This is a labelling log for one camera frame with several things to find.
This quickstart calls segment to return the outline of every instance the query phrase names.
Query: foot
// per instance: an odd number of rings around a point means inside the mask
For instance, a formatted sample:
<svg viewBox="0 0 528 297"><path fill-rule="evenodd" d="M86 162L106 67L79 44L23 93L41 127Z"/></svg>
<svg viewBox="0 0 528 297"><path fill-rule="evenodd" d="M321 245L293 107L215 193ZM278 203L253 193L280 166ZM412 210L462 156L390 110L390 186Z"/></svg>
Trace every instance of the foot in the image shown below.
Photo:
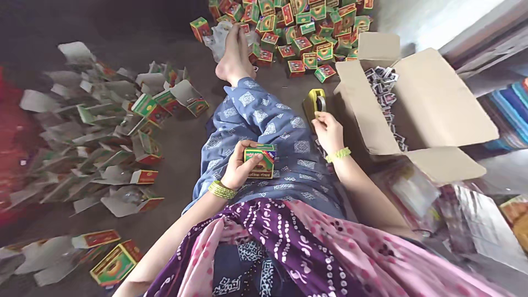
<svg viewBox="0 0 528 297"><path fill-rule="evenodd" d="M225 38L225 53L216 67L216 76L226 80L233 87L238 85L238 81L244 77L251 77L240 59L240 48L238 44L239 37L238 25L233 25Z"/></svg>
<svg viewBox="0 0 528 297"><path fill-rule="evenodd" d="M240 48L240 60L242 61L242 64L244 65L244 69L249 74L249 76L252 79L255 79L257 77L257 73L255 72L255 68L249 61L249 46L248 46L248 40L246 39L246 34L244 33L244 30L238 31L238 47Z"/></svg>

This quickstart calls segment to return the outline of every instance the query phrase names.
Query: bracelet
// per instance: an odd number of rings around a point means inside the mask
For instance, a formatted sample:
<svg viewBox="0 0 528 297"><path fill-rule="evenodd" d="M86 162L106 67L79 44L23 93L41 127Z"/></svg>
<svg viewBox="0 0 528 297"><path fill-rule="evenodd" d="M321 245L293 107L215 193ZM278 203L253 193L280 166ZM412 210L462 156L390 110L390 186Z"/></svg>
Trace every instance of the bracelet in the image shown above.
<svg viewBox="0 0 528 297"><path fill-rule="evenodd" d="M340 149L339 151L333 153L332 155L328 155L325 157L326 161L328 163L332 163L335 159L341 159L343 157L346 157L350 155L351 151L348 149L348 146L345 148Z"/></svg>
<svg viewBox="0 0 528 297"><path fill-rule="evenodd" d="M234 196L238 193L224 186L219 180L215 180L213 181L213 183L211 183L211 185L209 186L209 191L215 196L228 200L233 199Z"/></svg>

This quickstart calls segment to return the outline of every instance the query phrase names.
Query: purple bandhani dupatta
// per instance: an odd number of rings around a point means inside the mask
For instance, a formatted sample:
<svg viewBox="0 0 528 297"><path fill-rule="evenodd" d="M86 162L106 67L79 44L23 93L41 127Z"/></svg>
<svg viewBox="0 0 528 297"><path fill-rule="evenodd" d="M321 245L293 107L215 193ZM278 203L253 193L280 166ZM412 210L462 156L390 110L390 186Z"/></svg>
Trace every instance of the purple bandhani dupatta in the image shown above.
<svg viewBox="0 0 528 297"><path fill-rule="evenodd" d="M249 240L310 297L511 296L398 236L301 201L266 198L228 206L194 226L144 296L212 296L218 244Z"/></svg>

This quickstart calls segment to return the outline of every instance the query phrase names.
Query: hand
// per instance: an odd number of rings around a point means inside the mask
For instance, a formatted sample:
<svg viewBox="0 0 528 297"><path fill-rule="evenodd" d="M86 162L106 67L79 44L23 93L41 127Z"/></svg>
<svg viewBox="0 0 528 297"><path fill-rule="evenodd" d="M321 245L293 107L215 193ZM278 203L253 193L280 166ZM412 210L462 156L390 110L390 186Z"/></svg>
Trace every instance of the hand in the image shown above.
<svg viewBox="0 0 528 297"><path fill-rule="evenodd" d="M343 126L329 113L315 112L312 120L319 143L329 155L343 149Z"/></svg>
<svg viewBox="0 0 528 297"><path fill-rule="evenodd" d="M237 191L248 179L249 172L262 160L262 154L256 154L244 162L244 149L248 146L257 147L257 142L242 140L234 147L234 152L229 158L228 167L222 177L222 184L231 190Z"/></svg>

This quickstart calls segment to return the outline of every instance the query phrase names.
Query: clothing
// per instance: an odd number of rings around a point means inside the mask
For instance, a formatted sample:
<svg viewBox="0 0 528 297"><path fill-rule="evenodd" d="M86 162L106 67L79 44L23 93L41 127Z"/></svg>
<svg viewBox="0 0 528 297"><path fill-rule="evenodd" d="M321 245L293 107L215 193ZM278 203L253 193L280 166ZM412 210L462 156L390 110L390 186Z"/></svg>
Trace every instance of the clothing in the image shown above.
<svg viewBox="0 0 528 297"><path fill-rule="evenodd" d="M254 247L239 249L252 265L218 280L225 267L217 265L221 259L214 253L234 244ZM296 286L285 283L281 272ZM256 198L193 227L145 297L211 295L509 294L397 236L332 218L301 201Z"/></svg>
<svg viewBox="0 0 528 297"><path fill-rule="evenodd" d="M233 202L257 197L301 200L318 210L343 218L342 206L312 132L304 120L266 92L253 79L240 79L237 87L224 87L228 94L216 109L216 131L202 148L201 176L186 212L214 180L222 178L229 156L238 141L249 139L276 144L273 179L247 179Z"/></svg>

